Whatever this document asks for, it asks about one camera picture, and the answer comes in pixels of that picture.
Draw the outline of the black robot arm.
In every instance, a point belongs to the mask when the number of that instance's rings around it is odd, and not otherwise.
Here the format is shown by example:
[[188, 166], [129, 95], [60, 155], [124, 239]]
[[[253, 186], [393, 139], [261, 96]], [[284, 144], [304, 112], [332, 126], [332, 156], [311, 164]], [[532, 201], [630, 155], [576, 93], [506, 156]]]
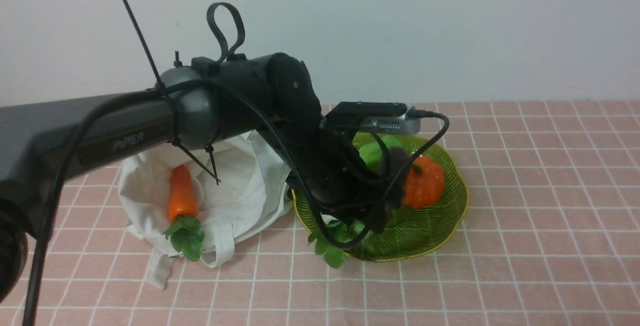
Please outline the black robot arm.
[[388, 159], [382, 174], [368, 170], [352, 139], [402, 134], [408, 111], [397, 102], [341, 102], [324, 116], [306, 64], [284, 53], [197, 57], [144, 91], [2, 107], [1, 298], [25, 269], [27, 236], [39, 251], [29, 286], [39, 287], [67, 181], [161, 145], [212, 157], [215, 144], [257, 132], [314, 217], [380, 232], [383, 206], [398, 205], [402, 180]]

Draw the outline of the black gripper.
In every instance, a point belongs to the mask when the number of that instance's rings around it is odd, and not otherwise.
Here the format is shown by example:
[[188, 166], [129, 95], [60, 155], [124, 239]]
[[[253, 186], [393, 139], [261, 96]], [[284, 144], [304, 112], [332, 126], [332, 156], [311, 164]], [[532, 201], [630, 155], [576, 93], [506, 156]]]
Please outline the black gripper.
[[408, 158], [397, 169], [382, 173], [368, 169], [359, 148], [373, 140], [387, 155], [380, 136], [356, 147], [349, 133], [316, 131], [299, 142], [298, 167], [316, 212], [349, 224], [370, 224], [370, 230], [380, 232], [387, 222], [387, 212], [400, 207], [408, 173], [403, 165]]

